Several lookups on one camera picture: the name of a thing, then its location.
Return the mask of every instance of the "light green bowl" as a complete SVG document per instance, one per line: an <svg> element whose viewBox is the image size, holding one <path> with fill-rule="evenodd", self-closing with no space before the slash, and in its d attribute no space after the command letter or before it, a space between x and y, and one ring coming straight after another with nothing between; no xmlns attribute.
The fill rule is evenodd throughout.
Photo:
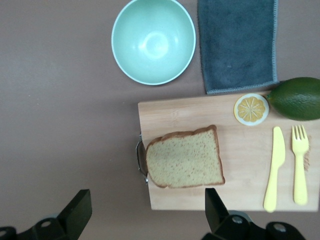
<svg viewBox="0 0 320 240"><path fill-rule="evenodd" d="M133 0L114 22L111 46L128 77L146 85L165 84L189 65L196 47L195 26L175 0Z"/></svg>

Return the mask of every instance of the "gray towel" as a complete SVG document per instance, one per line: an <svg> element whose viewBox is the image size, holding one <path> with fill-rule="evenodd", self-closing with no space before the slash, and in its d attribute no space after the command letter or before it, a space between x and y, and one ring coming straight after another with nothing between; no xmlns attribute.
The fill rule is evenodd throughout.
<svg viewBox="0 0 320 240"><path fill-rule="evenodd" d="M278 83L278 0L198 0L197 10L207 94Z"/></svg>

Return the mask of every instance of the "cutting board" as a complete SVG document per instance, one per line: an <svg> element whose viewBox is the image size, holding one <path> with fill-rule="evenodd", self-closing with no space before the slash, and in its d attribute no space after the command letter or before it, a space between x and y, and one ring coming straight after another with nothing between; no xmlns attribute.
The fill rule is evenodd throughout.
<svg viewBox="0 0 320 240"><path fill-rule="evenodd" d="M320 119L294 121L271 107L268 117L257 126L239 123L234 104L243 94L146 101L138 103L142 141L145 147L154 138L175 131L193 131L217 126L224 185L214 187L228 210L264 211L263 201L272 156L273 127L282 129L286 157L278 172L276 211L317 212L320 189ZM307 205L294 203L294 162L291 127L303 124L310 139L305 172ZM149 178L148 190L153 210L205 210L206 186L160 188Z"/></svg>

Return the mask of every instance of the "bread slice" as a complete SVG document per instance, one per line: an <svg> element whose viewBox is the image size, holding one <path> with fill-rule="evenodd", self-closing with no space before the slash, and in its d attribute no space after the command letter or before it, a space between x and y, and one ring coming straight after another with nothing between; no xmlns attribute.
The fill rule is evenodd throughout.
<svg viewBox="0 0 320 240"><path fill-rule="evenodd" d="M146 148L146 164L149 176L161 188L225 183L215 125L152 140Z"/></svg>

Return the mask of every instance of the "plastic knife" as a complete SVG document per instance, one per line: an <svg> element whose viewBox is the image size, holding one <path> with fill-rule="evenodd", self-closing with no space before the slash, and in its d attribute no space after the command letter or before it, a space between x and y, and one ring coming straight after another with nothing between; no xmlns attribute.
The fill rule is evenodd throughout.
<svg viewBox="0 0 320 240"><path fill-rule="evenodd" d="M277 206L277 178L278 170L284 164L286 158L285 140L281 128L273 128L272 157L268 185L265 192L263 207L272 213Z"/></svg>

